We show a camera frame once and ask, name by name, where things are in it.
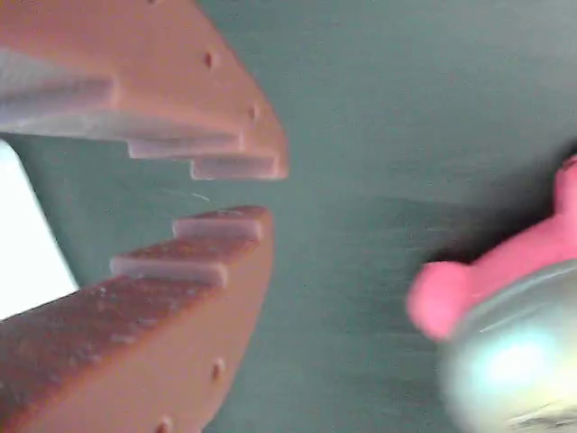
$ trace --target dark green background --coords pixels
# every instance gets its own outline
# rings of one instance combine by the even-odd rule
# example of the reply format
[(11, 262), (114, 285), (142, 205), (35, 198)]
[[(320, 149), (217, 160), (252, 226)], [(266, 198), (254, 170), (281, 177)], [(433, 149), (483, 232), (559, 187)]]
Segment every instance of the dark green background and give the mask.
[(424, 260), (470, 260), (548, 211), (577, 136), (577, 5), (202, 3), (277, 108), (290, 178), (192, 182), (115, 143), (8, 137), (78, 280), (173, 217), (267, 206), (275, 276), (207, 431), (455, 432), (403, 298)]

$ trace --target pink toy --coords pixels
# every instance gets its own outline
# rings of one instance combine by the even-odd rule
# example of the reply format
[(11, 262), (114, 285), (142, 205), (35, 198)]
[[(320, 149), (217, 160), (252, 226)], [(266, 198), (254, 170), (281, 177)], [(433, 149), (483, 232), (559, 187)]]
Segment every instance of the pink toy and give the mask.
[(555, 210), (471, 264), (425, 265), (408, 295), (408, 314), (427, 336), (451, 337), (475, 305), (544, 266), (577, 258), (577, 157), (557, 172)]

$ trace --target orange plastic jaw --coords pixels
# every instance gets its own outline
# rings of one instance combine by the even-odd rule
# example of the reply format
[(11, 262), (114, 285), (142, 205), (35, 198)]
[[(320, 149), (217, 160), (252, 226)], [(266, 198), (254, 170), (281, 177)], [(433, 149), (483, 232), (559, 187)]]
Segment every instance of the orange plastic jaw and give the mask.
[(0, 131), (126, 141), (197, 179), (281, 179), (266, 97), (191, 0), (0, 3)]
[(116, 276), (0, 322), (3, 432), (199, 432), (230, 389), (272, 264), (261, 207), (179, 220)]

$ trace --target blurry toy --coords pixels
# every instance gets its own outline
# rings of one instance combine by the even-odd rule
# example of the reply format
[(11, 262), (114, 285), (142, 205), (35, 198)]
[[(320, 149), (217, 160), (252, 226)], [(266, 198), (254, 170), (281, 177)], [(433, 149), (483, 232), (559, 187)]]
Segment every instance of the blurry toy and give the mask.
[(556, 175), (553, 215), (471, 264), (427, 264), (409, 292), (466, 432), (577, 431), (576, 162)]

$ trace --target silver metal object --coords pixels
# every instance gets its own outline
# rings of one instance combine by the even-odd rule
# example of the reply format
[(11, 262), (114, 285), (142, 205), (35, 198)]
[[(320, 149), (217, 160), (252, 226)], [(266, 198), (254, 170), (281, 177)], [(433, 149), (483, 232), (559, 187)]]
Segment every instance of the silver metal object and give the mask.
[(577, 261), (475, 307), (440, 370), (449, 411), (467, 433), (577, 432)]

